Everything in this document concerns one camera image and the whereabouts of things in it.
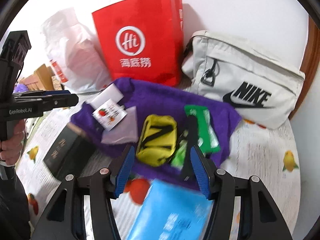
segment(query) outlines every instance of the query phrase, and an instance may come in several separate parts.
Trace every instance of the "white wall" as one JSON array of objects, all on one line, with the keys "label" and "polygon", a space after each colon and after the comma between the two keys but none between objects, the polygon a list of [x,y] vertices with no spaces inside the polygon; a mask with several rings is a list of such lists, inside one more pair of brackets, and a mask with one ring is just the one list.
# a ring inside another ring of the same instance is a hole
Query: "white wall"
[{"label": "white wall", "polygon": [[[120,0],[28,1],[10,25],[11,31],[28,30],[32,45],[22,75],[28,76],[41,64],[48,63],[39,34],[41,23],[48,17],[57,10],[73,6],[79,21],[95,33],[91,12],[117,1]],[[231,33],[249,38],[285,62],[300,67],[308,16],[296,0],[183,0],[183,3],[185,44],[197,30]]]},{"label": "white wall", "polygon": [[301,199],[294,240],[301,240],[320,215],[320,70],[291,120],[299,153]]}]

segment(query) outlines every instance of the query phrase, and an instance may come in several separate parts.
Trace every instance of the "nike logo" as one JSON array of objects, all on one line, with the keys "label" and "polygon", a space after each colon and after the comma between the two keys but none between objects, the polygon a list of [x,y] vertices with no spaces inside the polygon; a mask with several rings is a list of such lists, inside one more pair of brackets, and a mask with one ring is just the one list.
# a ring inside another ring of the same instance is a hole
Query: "nike logo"
[{"label": "nike logo", "polygon": [[[250,104],[240,104],[232,101],[231,96],[239,98]],[[234,108],[274,108],[264,106],[264,103],[269,99],[271,93],[258,88],[247,82],[243,82],[242,85],[236,90],[227,93],[223,96],[223,102],[229,103]]]}]

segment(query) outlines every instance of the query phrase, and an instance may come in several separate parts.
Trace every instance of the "black sleeve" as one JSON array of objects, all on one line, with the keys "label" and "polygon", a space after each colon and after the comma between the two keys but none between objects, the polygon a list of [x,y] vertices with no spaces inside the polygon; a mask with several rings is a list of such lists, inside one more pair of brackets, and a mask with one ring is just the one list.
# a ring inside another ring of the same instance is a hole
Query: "black sleeve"
[{"label": "black sleeve", "polygon": [[10,231],[15,230],[23,240],[30,239],[28,199],[16,174],[12,179],[0,179],[0,214],[12,227]]}]

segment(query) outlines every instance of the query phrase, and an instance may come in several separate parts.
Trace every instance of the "blue packet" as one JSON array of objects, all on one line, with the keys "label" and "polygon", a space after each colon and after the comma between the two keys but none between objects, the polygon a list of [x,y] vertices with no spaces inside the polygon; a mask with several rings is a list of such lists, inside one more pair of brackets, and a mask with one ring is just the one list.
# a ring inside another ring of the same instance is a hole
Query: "blue packet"
[{"label": "blue packet", "polygon": [[200,192],[154,180],[127,240],[198,239],[211,207]]}]

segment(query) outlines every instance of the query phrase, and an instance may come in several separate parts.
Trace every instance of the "hi logo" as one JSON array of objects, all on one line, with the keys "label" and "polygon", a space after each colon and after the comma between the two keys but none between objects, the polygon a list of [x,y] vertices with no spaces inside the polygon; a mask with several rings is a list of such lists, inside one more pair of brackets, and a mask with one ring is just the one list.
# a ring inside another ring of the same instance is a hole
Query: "hi logo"
[{"label": "hi logo", "polygon": [[146,45],[146,39],[142,31],[137,27],[126,26],[117,32],[116,45],[123,54],[136,56],[143,51]]},{"label": "hi logo", "polygon": [[[255,85],[243,82],[242,85],[235,91],[227,93],[223,96],[223,102],[231,104],[235,108],[273,108],[264,106],[271,93],[258,88]],[[236,103],[232,98],[238,98],[245,102],[245,104]]]}]

